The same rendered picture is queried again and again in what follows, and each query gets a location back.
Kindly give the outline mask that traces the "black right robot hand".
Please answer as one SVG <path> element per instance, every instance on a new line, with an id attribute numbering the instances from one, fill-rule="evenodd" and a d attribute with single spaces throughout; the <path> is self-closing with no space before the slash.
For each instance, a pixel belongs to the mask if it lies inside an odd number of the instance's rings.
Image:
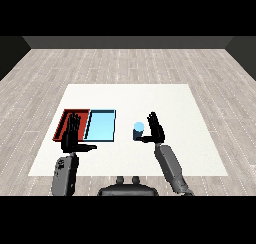
<path id="1" fill-rule="evenodd" d="M 137 141 L 141 141 L 143 143 L 155 143 L 162 144 L 165 141 L 165 133 L 163 127 L 159 124 L 158 117 L 155 112 L 151 112 L 147 117 L 149 127 L 151 130 L 150 136 L 141 136 L 137 137 Z"/>

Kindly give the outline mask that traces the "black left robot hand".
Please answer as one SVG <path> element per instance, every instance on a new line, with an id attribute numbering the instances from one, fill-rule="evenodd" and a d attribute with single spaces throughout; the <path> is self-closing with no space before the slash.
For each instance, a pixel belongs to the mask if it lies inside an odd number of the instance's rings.
<path id="1" fill-rule="evenodd" d="M 78 130 L 81 117 L 72 112 L 67 121 L 67 127 L 62 135 L 61 149 L 64 153 L 89 152 L 96 149 L 96 145 L 87 145 L 78 143 Z"/>

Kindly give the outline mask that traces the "red shallow open box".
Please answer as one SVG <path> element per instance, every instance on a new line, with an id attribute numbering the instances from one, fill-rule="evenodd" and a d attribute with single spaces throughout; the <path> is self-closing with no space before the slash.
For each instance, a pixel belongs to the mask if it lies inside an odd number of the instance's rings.
<path id="1" fill-rule="evenodd" d="M 59 120 L 55 134 L 52 138 L 53 141 L 60 142 L 62 140 L 62 135 L 67 128 L 67 122 L 68 122 L 69 116 L 72 113 L 74 113 L 80 117 L 80 126 L 79 126 L 79 130 L 78 130 L 78 141 L 79 142 L 84 141 L 86 125 L 87 125 L 87 121 L 88 121 L 89 113 L 90 113 L 89 109 L 65 109 L 61 115 L 61 118 Z"/>

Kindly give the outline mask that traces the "light blue shallow open box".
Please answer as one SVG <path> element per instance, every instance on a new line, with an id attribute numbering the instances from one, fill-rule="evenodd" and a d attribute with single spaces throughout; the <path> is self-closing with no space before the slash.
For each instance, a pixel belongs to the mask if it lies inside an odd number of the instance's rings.
<path id="1" fill-rule="evenodd" d="M 83 140 L 86 142 L 113 142 L 116 111 L 114 109 L 92 109 L 89 114 Z"/>

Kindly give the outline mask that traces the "dark grey robot body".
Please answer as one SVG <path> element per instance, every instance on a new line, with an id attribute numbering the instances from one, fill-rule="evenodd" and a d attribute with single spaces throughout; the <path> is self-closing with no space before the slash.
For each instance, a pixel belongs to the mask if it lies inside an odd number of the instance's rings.
<path id="1" fill-rule="evenodd" d="M 132 177 L 131 184 L 124 183 L 124 177 L 118 176 L 116 183 L 101 188 L 98 196 L 158 196 L 155 188 L 142 185 L 138 176 Z"/>

